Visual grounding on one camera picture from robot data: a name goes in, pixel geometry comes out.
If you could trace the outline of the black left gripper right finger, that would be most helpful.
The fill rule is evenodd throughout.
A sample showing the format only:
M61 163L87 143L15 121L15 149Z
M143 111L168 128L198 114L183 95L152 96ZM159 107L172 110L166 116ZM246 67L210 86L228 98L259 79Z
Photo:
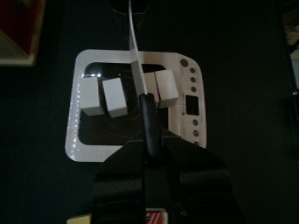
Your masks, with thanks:
M178 224L244 224L232 193L230 169L220 158L171 131L163 132Z

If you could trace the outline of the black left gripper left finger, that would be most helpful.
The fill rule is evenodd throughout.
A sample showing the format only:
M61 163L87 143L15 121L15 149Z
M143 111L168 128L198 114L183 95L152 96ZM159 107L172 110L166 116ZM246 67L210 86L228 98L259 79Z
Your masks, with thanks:
M146 224L144 142L128 142L100 165L91 224Z

